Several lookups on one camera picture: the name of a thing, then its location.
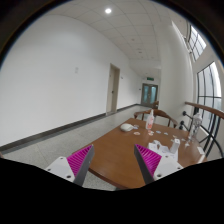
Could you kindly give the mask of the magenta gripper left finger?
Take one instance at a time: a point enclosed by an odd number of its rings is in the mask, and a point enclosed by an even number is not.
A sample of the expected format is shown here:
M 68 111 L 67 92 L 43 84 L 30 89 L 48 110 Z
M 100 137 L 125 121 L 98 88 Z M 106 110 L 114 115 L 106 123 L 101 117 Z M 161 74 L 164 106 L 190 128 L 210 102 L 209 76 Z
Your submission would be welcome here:
M 82 186 L 94 154 L 94 146 L 89 145 L 69 157 L 58 157 L 46 171 Z

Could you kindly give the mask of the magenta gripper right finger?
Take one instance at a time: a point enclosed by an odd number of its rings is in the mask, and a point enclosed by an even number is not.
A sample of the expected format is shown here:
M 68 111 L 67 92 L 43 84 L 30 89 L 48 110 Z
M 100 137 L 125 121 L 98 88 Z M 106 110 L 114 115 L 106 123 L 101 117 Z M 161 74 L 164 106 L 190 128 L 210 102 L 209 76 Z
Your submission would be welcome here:
M 134 155 L 145 184 L 150 184 L 182 169 L 182 166 L 170 156 L 161 156 L 138 144 L 134 146 Z

